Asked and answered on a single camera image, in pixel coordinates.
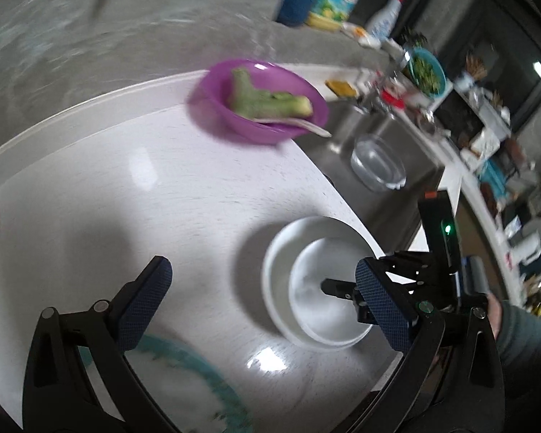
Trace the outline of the person's hand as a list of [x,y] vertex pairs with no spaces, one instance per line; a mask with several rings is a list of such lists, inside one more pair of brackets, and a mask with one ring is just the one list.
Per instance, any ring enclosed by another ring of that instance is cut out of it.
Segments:
[[501,307],[500,301],[496,298],[496,296],[493,293],[489,292],[487,294],[487,298],[488,298],[489,324],[491,325],[494,339],[497,339],[498,335],[500,334],[500,327],[501,327],[501,321],[502,321],[502,307]]

